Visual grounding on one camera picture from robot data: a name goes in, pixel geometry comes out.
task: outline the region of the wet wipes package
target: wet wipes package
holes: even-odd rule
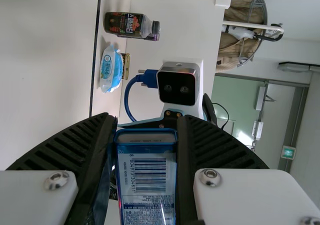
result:
[[[114,141],[121,224],[174,225],[176,131],[122,129]]]
[[[114,46],[108,46],[102,54],[100,64],[99,85],[103,93],[113,92],[120,86],[123,69],[122,55]]]

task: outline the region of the cable connector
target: cable connector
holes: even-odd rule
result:
[[[151,89],[157,89],[157,72],[155,69],[147,69],[143,74],[137,75],[137,81],[142,82],[142,86],[146,86]]]

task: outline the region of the barcode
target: barcode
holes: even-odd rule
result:
[[[135,192],[165,193],[167,164],[165,158],[134,158]]]

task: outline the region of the camera lens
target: camera lens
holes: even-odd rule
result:
[[[189,88],[187,88],[186,86],[182,86],[182,87],[180,88],[180,92],[181,92],[182,94],[187,94],[187,93],[189,93]]]
[[[164,90],[167,92],[167,93],[170,93],[172,91],[172,86],[170,85],[165,85],[164,86]]]

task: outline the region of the bottle label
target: bottle label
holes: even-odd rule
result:
[[[105,28],[113,34],[124,37],[141,38],[143,14],[112,12],[105,22]]]
[[[111,56],[105,55],[102,60],[102,67],[100,72],[101,79],[107,79],[110,77],[112,72],[112,59]]]

